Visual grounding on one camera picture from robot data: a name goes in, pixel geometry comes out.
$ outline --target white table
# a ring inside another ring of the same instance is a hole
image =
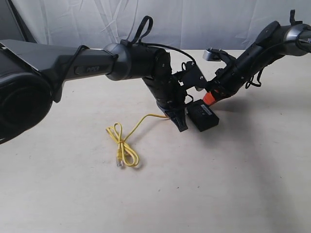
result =
[[[189,53],[209,79],[224,66]],[[171,54],[180,70],[188,59]],[[138,170],[116,167],[105,128],[161,113],[143,81],[67,82],[38,126],[0,147],[0,232],[309,233],[310,62],[269,66],[261,88],[212,107],[220,124],[203,133],[146,119],[129,140]]]

